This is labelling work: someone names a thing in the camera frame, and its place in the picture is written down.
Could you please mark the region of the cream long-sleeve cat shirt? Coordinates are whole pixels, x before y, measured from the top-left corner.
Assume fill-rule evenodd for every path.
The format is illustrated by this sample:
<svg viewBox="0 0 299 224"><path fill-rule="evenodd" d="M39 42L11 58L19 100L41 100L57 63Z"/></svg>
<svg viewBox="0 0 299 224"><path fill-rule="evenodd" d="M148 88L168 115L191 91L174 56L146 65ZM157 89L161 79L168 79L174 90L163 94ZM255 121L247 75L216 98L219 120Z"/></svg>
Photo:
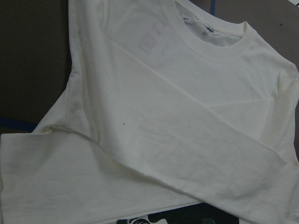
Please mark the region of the cream long-sleeve cat shirt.
<svg viewBox="0 0 299 224"><path fill-rule="evenodd" d="M187 0L71 0L72 70L0 141L4 224L112 224L208 203L299 221L296 66Z"/></svg>

